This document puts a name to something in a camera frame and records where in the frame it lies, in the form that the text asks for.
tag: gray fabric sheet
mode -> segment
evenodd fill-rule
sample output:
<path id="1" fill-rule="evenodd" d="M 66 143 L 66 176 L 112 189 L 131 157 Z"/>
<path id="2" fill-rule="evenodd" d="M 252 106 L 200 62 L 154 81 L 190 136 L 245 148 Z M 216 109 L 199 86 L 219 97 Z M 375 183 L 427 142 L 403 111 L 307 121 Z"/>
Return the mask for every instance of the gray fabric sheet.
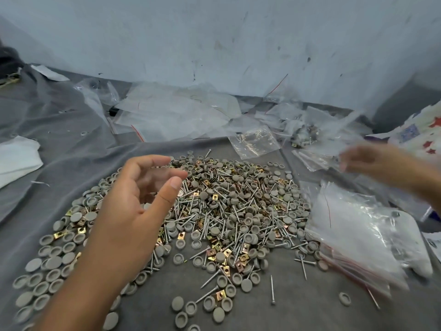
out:
<path id="1" fill-rule="evenodd" d="M 82 131 L 88 134 L 81 137 Z M 44 165 L 0 190 L 0 330 L 23 327 L 12 322 L 18 311 L 14 302 L 22 291 L 12 289 L 11 284 L 25 273 L 26 263 L 37 256 L 38 239 L 51 233 L 52 223 L 64 215 L 71 201 L 100 178 L 114 172 L 131 156 L 142 154 L 177 156 L 193 150 L 195 155 L 205 155 L 212 149 L 213 157 L 238 159 L 227 139 L 118 146 L 71 83 L 48 81 L 28 66 L 23 70 L 21 83 L 0 89 L 0 142 L 10 139 L 10 134 L 36 138 L 41 144 Z M 136 142 L 136 138 L 125 140 Z M 269 160 L 284 162 L 302 180 L 336 179 L 329 173 L 307 172 L 289 147 L 253 161 L 263 164 Z M 32 184 L 32 180 L 50 187 Z M 189 257 L 194 252 L 187 244 L 184 255 Z M 199 289 L 209 274 L 191 263 L 174 266 L 170 259 L 175 253 L 174 249 L 162 270 L 135 295 L 123 297 L 116 330 L 173 329 L 173 297 L 196 300 L 214 286 Z M 271 253 L 270 269 L 261 273 L 259 286 L 249 294 L 238 290 L 233 310 L 220 326 L 214 325 L 201 304 L 188 325 L 199 324 L 202 330 L 441 330 L 438 270 L 427 282 L 410 274 L 410 292 L 393 290 L 392 301 L 377 297 L 382 308 L 377 311 L 366 290 L 339 273 L 325 274 L 306 265 L 305 281 L 301 265 L 292 258 L 293 252 L 282 248 Z M 270 304 L 270 274 L 274 278 L 276 306 Z M 349 308 L 339 303 L 341 291 L 352 299 Z"/>

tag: hand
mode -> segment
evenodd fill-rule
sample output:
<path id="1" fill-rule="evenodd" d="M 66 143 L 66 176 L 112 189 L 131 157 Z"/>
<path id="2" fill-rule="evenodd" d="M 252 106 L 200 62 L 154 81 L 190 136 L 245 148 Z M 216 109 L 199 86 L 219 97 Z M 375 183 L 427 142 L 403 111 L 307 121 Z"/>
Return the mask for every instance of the hand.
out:
<path id="1" fill-rule="evenodd" d="M 426 186 L 434 167 L 390 144 L 359 145 L 340 154 L 340 170 L 368 175 L 379 182 L 418 191 Z"/>
<path id="2" fill-rule="evenodd" d="M 148 155 L 129 159 L 100 213 L 78 268 L 98 274 L 102 282 L 121 290 L 145 266 L 158 238 L 159 227 L 173 206 L 187 173 L 164 166 L 170 157 Z M 156 197 L 151 193 L 158 192 Z M 144 210 L 141 203 L 151 203 Z"/>

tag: pile of hardware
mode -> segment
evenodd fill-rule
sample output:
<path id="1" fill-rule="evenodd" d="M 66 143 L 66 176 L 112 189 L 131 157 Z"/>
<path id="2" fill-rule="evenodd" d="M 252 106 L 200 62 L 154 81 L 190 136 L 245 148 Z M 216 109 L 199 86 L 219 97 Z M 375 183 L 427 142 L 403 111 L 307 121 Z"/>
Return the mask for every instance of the pile of hardware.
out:
<path id="1" fill-rule="evenodd" d="M 186 304 L 181 297 L 175 297 L 172 309 L 177 313 L 175 325 L 181 329 L 186 327 L 189 317 L 196 314 L 201 301 L 203 309 L 212 313 L 216 323 L 221 323 L 225 313 L 233 307 L 236 287 L 248 293 L 260 283 L 259 272 L 268 271 L 267 258 L 274 248 L 295 250 L 294 260 L 301 263 L 305 280 L 305 264 L 328 270 L 320 256 L 319 243 L 303 230 L 310 204 L 301 198 L 291 171 L 283 171 L 284 166 L 276 162 L 260 166 L 214 159 L 208 157 L 209 153 L 195 158 L 189 151 L 186 156 L 172 158 L 170 166 L 186 170 L 188 177 L 165 217 L 151 260 L 121 291 L 121 295 L 134 294 L 149 275 L 161 269 L 172 246 L 182 250 L 186 246 L 185 237 L 190 236 L 187 240 L 191 241 L 191 247 L 201 251 L 189 260 L 194 267 L 211 274 L 201 288 L 212 281 L 216 284 L 201 298 Z M 55 233 L 40 239 L 38 258 L 25 267 L 29 274 L 18 277 L 13 283 L 15 289 L 26 290 L 16 301 L 20 308 L 15 315 L 17 323 L 25 323 L 34 311 L 41 311 L 51 295 L 63 285 L 81 256 L 77 247 L 86 245 L 102 199 L 119 172 L 120 169 L 74 200 L 66 215 L 54 223 Z M 296 245 L 294 239 L 299 239 L 300 244 Z M 316 261 L 304 260 L 307 255 Z M 186 261 L 180 253 L 173 256 L 175 265 Z M 118 323 L 115 310 L 120 301 L 121 296 L 118 296 L 107 315 L 104 330 L 111 330 Z M 274 292 L 269 301 L 275 304 Z M 188 328 L 191 331 L 199 329 L 195 324 Z"/>

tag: person's left hand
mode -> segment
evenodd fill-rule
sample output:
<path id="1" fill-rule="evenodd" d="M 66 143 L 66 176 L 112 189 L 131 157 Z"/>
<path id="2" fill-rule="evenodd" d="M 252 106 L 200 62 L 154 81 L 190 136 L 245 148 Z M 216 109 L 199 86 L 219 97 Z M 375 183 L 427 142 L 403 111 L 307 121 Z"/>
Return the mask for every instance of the person's left hand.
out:
<path id="1" fill-rule="evenodd" d="M 187 172 L 164 166 L 170 157 L 129 159 L 110 192 L 87 240 L 78 268 L 121 290 L 152 254 L 164 217 L 173 206 Z M 141 203 L 151 203 L 144 210 Z"/>

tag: white wall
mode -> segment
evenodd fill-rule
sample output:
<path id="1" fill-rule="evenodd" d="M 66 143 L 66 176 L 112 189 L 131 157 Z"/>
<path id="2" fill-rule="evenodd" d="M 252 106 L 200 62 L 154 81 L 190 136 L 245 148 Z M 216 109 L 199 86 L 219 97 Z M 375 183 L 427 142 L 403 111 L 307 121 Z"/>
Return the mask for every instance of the white wall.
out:
<path id="1" fill-rule="evenodd" d="M 377 108 L 441 59 L 441 0 L 0 0 L 25 62 Z"/>

